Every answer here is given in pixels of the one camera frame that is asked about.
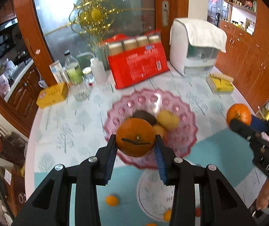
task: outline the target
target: glass bottle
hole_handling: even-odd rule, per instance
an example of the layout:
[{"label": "glass bottle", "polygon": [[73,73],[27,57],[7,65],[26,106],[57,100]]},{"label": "glass bottle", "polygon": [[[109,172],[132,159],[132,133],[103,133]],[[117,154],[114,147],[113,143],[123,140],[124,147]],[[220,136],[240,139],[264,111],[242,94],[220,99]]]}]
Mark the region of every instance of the glass bottle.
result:
[{"label": "glass bottle", "polygon": [[79,84],[82,82],[82,71],[78,60],[76,60],[69,50],[65,51],[65,68],[66,71],[74,84]]}]

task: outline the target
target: dark fruit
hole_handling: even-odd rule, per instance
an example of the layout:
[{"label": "dark fruit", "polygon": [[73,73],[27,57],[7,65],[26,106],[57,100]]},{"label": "dark fruit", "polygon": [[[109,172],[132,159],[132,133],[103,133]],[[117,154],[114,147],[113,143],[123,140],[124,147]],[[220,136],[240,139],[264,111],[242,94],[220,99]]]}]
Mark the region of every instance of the dark fruit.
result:
[{"label": "dark fruit", "polygon": [[143,119],[152,126],[155,125],[157,122],[156,118],[152,114],[148,113],[147,111],[136,111],[132,115],[132,118]]}]

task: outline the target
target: white appliance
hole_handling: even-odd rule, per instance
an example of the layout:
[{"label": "white appliance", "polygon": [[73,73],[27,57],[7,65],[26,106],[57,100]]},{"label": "white appliance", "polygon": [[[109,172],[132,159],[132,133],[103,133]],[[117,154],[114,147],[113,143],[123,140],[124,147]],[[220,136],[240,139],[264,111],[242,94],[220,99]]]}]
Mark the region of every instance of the white appliance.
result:
[{"label": "white appliance", "polygon": [[226,52],[226,41],[226,33],[207,21],[177,18],[170,30],[170,63],[182,75],[208,73],[218,52]]}]

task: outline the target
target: pink scalloped tray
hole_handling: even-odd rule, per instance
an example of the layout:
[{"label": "pink scalloped tray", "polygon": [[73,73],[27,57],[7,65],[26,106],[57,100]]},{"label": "pink scalloped tray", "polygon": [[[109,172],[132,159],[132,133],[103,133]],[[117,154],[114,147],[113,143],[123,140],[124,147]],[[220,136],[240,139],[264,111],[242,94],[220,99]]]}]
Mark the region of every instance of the pink scalloped tray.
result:
[{"label": "pink scalloped tray", "polygon": [[[180,97],[160,89],[135,91],[132,95],[122,96],[120,101],[115,102],[112,109],[107,112],[108,118],[104,125],[105,139],[108,141],[111,134],[116,133],[119,125],[132,116],[136,110],[145,110],[154,116],[161,110],[168,110],[177,115],[180,124],[168,133],[168,141],[165,145],[172,148],[176,156],[184,157],[190,153],[191,147],[197,141],[198,128],[195,124],[195,114]],[[129,157],[119,150],[117,154],[125,164],[131,164],[140,169],[157,169],[153,152],[140,158]]]}]

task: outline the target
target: finger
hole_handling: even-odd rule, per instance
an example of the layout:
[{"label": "finger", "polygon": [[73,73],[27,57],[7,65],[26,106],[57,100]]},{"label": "finger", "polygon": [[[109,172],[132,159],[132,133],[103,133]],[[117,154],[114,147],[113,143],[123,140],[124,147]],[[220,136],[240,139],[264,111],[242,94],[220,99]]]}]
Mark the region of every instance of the finger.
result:
[{"label": "finger", "polygon": [[265,209],[269,204],[269,179],[263,184],[256,200],[256,210]]}]

